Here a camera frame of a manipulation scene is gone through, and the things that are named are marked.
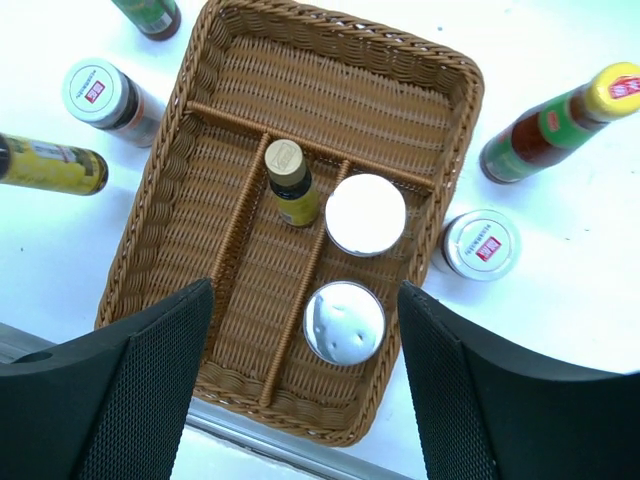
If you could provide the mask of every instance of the woven basket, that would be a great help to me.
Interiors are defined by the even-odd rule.
[[[96,327],[209,277],[195,395],[318,443],[357,442],[400,349],[400,281],[424,280],[482,95],[471,60],[412,35],[290,1],[207,3]],[[283,223],[263,166],[278,138],[302,146],[323,203],[356,172],[393,181],[409,212],[398,245],[355,258],[327,241],[323,218]],[[380,350],[354,367],[320,360],[301,329],[309,295],[338,279],[369,287],[387,312]]]

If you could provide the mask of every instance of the jar lid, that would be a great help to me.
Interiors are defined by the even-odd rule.
[[[602,120],[626,117],[640,109],[640,66],[615,63],[593,79],[585,96],[589,111]]]
[[[291,140],[276,140],[264,152],[269,177],[283,187],[301,182],[307,174],[307,165],[300,145]]]
[[[329,283],[316,291],[305,309],[304,334],[324,361],[350,366],[378,350],[385,330],[384,309],[371,291],[354,282]]]
[[[62,100],[71,115],[98,128],[109,128],[124,112],[129,85],[106,60],[86,58],[73,65],[62,85]]]
[[[522,245],[511,220],[494,210],[476,210],[451,223],[442,248],[447,262],[459,275],[490,281],[513,269]]]
[[[327,200],[327,233],[345,252],[372,257],[389,250],[400,238],[407,207],[400,191],[378,175],[353,175]]]

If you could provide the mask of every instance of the red label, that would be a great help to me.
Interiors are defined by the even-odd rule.
[[[93,84],[93,87],[91,87],[84,98],[89,100],[89,103],[93,103],[98,99],[102,92],[104,92],[104,85],[96,80],[96,83]]]
[[[609,95],[614,100],[636,93],[640,93],[640,77],[638,76],[619,77],[609,86]]]
[[[560,122],[558,121],[558,114],[555,110],[551,110],[547,113],[547,125],[549,125],[549,130],[552,132],[557,132],[560,129]]]
[[[495,237],[489,237],[486,242],[476,252],[476,255],[480,257],[483,262],[488,262],[493,254],[496,253],[502,244]]]

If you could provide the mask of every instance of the jar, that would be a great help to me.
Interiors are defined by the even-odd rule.
[[[91,150],[0,134],[0,183],[92,195],[108,177],[104,158]]]
[[[507,217],[476,210],[454,219],[440,234],[432,263],[442,272],[490,281],[513,269],[522,250],[520,234]]]
[[[351,281],[332,282],[309,299],[303,329],[309,348],[325,362],[356,365],[380,347],[384,309],[366,287]]]
[[[167,40],[178,31],[182,14],[175,0],[111,0],[151,40]]]
[[[138,147],[149,147],[164,107],[129,77],[100,58],[87,58],[67,72],[62,99],[71,115]]]
[[[300,146],[291,140],[276,140],[267,148],[264,161],[282,219],[294,227],[311,225],[320,203]]]
[[[400,191],[378,175],[346,178],[327,200],[327,233],[338,248],[356,257],[380,255],[402,236],[407,207]]]

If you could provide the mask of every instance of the yellow bottle cap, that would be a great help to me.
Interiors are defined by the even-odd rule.
[[[283,187],[302,181],[307,173],[302,149],[291,140],[276,140],[269,145],[264,161],[271,179]]]
[[[640,109],[640,66],[629,62],[608,66],[589,84],[585,102],[604,121],[635,113]]]

